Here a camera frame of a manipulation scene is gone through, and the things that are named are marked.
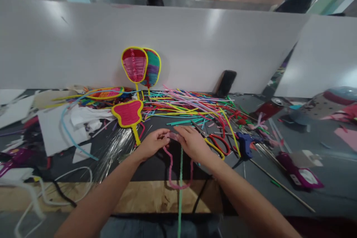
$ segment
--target partition board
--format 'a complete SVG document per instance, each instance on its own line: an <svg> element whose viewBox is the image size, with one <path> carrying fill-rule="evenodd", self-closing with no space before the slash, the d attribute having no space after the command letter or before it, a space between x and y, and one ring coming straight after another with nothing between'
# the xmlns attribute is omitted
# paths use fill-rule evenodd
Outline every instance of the partition board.
<svg viewBox="0 0 357 238"><path fill-rule="evenodd" d="M357 18L312 15L275 96L310 98L338 86L357 87Z"/></svg>
<svg viewBox="0 0 357 238"><path fill-rule="evenodd" d="M120 58L142 46L162 59L154 89L212 91L234 70L243 93L262 92L309 17L44 0L0 0L0 15L1 88L133 86Z"/></svg>

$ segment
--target red scissors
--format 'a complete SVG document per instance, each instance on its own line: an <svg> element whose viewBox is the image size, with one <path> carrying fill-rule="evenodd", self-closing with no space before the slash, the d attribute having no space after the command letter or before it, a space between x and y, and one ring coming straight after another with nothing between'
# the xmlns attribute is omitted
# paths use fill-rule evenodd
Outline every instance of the red scissors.
<svg viewBox="0 0 357 238"><path fill-rule="evenodd" d="M209 135L208 135L208 134L207 134L205 131L203 131L195 122L192 122L192 123L193 123L193 125L196 127L196 129L200 132L200 134L204 137L206 143L207 143L208 145L210 145L211 147L213 147L218 153L221 152L221 153L223 154L223 157L222 157L222 155L221 155L222 160L224 160L224 155L227 156L227 155L229 155L229 154L232 152L230 146L228 145L228 143L227 143L223 138L221 138L220 136L214 135L214 134L209 134ZM222 148L218 145L218 143L217 143L217 141L216 141L215 139L218 139L218 140L222 141L222 143L223 143L224 146L226 147L227 152L224 152L224 151L222 150Z"/></svg>

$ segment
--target smartphone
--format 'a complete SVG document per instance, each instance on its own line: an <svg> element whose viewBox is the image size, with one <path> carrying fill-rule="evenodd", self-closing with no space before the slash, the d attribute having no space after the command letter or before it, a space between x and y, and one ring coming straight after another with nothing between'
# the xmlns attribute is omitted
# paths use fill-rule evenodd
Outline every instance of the smartphone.
<svg viewBox="0 0 357 238"><path fill-rule="evenodd" d="M216 96L218 98L225 98L228 95L236 76L236 71L226 70L223 72L221 76L221 81L216 91Z"/></svg>

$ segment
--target person's left hand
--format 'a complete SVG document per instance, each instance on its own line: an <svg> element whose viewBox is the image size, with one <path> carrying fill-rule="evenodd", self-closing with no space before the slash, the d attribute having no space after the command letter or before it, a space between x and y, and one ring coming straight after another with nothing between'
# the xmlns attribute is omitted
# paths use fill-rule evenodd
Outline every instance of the person's left hand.
<svg viewBox="0 0 357 238"><path fill-rule="evenodd" d="M169 129L161 128L154 132L151 132L135 150L135 155L139 161L146 161L153 156L160 148L166 146L169 142L169 138L163 139L164 135L170 132Z"/></svg>

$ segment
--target red can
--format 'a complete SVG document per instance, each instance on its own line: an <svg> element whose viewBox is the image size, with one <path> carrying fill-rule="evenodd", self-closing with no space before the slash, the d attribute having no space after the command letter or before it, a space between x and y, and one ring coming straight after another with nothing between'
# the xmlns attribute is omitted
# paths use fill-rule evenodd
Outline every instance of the red can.
<svg viewBox="0 0 357 238"><path fill-rule="evenodd" d="M278 98L272 98L263 105L261 105L254 113L253 116L258 118L260 113L263 113L261 119L266 121L274 114L277 114L284 108L284 103Z"/></svg>

